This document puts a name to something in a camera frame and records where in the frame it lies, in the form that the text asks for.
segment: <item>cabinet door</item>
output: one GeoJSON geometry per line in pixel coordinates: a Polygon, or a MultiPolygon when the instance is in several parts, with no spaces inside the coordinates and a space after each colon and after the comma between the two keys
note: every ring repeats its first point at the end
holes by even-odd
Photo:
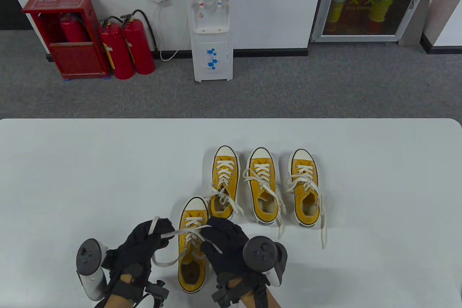
{"type": "Polygon", "coordinates": [[[105,74],[92,42],[51,44],[49,49],[53,60],[65,77],[105,74]]]}
{"type": "Polygon", "coordinates": [[[199,70],[204,75],[228,73],[228,42],[198,43],[199,70]]]}

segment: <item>fire cabinet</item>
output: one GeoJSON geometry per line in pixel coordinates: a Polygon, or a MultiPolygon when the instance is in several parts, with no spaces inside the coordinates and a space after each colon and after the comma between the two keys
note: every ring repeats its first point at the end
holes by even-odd
{"type": "Polygon", "coordinates": [[[91,0],[29,0],[23,12],[32,16],[65,80],[109,77],[109,61],[91,0]]]}

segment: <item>red cabinet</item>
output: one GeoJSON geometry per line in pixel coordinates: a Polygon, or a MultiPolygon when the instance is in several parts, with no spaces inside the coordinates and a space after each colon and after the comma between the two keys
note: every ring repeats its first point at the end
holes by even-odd
{"type": "Polygon", "coordinates": [[[29,0],[23,12],[32,16],[64,79],[109,77],[109,61],[91,0],[29,0]],[[85,42],[67,41],[61,27],[66,14],[86,29],[85,42]]]}

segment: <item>hand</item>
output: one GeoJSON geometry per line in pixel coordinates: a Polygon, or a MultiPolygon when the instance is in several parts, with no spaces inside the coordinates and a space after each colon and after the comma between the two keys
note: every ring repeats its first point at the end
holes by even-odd
{"type": "Polygon", "coordinates": [[[165,248],[170,238],[161,239],[162,234],[175,231],[170,220],[159,219],[152,234],[148,235],[152,221],[144,222],[134,228],[127,240],[116,250],[109,250],[103,267],[109,270],[110,281],[105,292],[110,294],[112,288],[121,278],[126,278],[127,270],[137,273],[130,273],[133,279],[131,285],[142,290],[147,285],[149,275],[151,274],[151,257],[158,249],[165,248]]]}
{"type": "Polygon", "coordinates": [[[226,278],[226,285],[234,287],[241,281],[249,287],[249,292],[264,291],[266,293],[267,278],[262,274],[251,270],[244,262],[243,250],[249,237],[240,226],[233,222],[211,217],[207,225],[201,230],[202,236],[215,244],[223,253],[220,254],[210,242],[203,242],[201,251],[210,261],[217,275],[219,284],[221,279],[226,278]]]}

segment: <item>white rubber sole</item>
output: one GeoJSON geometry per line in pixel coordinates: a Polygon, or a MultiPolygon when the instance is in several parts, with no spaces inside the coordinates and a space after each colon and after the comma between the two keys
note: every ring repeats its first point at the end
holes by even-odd
{"type": "MultiPolygon", "coordinates": [[[[186,204],[184,205],[182,211],[181,211],[181,215],[180,215],[180,220],[178,222],[178,229],[180,229],[181,227],[181,222],[183,221],[183,213],[184,213],[184,210],[186,209],[186,206],[191,202],[192,199],[201,199],[202,202],[204,203],[204,206],[206,207],[206,212],[207,212],[207,220],[210,218],[210,214],[208,212],[208,206],[207,206],[207,202],[206,200],[201,197],[201,196],[194,196],[194,197],[191,197],[191,199],[188,200],[188,202],[186,202],[186,204]]],[[[178,252],[180,252],[180,236],[178,236],[178,252]]],[[[206,269],[205,269],[205,278],[204,278],[204,282],[202,283],[202,285],[200,286],[200,288],[198,288],[197,290],[195,291],[186,291],[183,286],[181,286],[180,284],[180,287],[181,287],[181,290],[183,290],[184,292],[186,292],[187,294],[193,294],[195,292],[198,292],[201,288],[204,287],[205,283],[207,282],[208,280],[208,276],[209,276],[209,263],[207,261],[207,266],[206,266],[206,269]]],[[[178,262],[178,283],[180,282],[180,262],[178,262]]]]}
{"type": "MultiPolygon", "coordinates": [[[[250,168],[250,161],[251,161],[251,159],[252,159],[252,156],[253,156],[253,154],[254,154],[257,150],[259,150],[259,148],[255,149],[255,150],[252,152],[252,154],[249,156],[249,159],[247,159],[247,168],[250,168]]],[[[269,157],[271,158],[271,161],[273,162],[273,166],[274,166],[274,160],[273,160],[273,157],[271,156],[271,153],[269,153],[269,157]]],[[[270,221],[270,222],[265,222],[265,221],[261,220],[261,219],[257,216],[257,214],[256,214],[256,212],[255,212],[254,196],[253,196],[253,194],[252,194],[252,186],[251,186],[251,184],[250,184],[250,181],[247,181],[247,184],[249,185],[249,191],[250,191],[250,195],[251,195],[251,197],[252,197],[252,211],[254,212],[255,220],[257,221],[257,223],[259,223],[259,224],[261,224],[261,225],[265,225],[265,226],[273,224],[273,223],[276,221],[276,219],[277,219],[277,215],[276,215],[276,217],[274,218],[274,220],[273,220],[273,221],[270,221]]]]}
{"type": "MultiPolygon", "coordinates": [[[[231,151],[234,153],[234,156],[236,157],[238,172],[237,172],[237,183],[236,183],[236,187],[237,187],[236,188],[236,197],[234,198],[234,202],[239,204],[237,202],[237,196],[239,195],[239,179],[241,178],[241,163],[239,162],[239,157],[237,156],[236,152],[229,145],[222,145],[220,148],[218,148],[217,152],[215,153],[215,156],[213,157],[213,163],[215,163],[215,158],[216,158],[216,156],[218,154],[218,151],[223,147],[228,147],[229,149],[231,149],[231,151]]],[[[227,220],[231,220],[232,217],[234,217],[234,209],[232,210],[231,215],[227,218],[227,220]]]]}
{"type": "MultiPolygon", "coordinates": [[[[289,175],[292,174],[292,161],[293,161],[293,157],[295,156],[295,153],[297,153],[297,151],[299,151],[299,149],[297,149],[296,151],[294,151],[290,158],[289,158],[289,167],[287,168],[287,171],[289,172],[289,175]]],[[[319,218],[317,221],[315,221],[313,224],[304,224],[303,222],[300,221],[300,219],[297,217],[297,212],[295,211],[295,206],[297,205],[297,201],[295,199],[295,188],[294,188],[294,192],[293,192],[293,201],[294,201],[294,215],[295,215],[295,221],[301,226],[301,227],[304,227],[305,229],[310,229],[312,228],[313,226],[316,225],[316,223],[318,222],[319,218]]]]}

